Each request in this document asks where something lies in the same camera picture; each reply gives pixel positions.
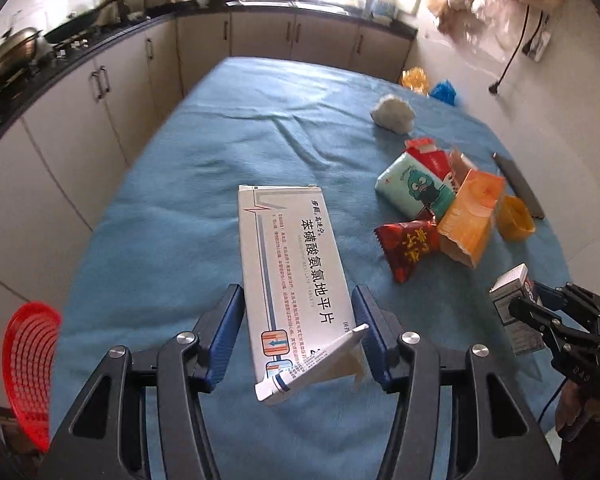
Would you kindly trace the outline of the person's right hand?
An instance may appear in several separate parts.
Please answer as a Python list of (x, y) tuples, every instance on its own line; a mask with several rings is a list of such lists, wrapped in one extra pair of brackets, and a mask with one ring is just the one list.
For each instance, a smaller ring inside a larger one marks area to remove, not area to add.
[(575, 382), (567, 380), (555, 414), (558, 436), (573, 441), (588, 422), (600, 422), (600, 398), (588, 396)]

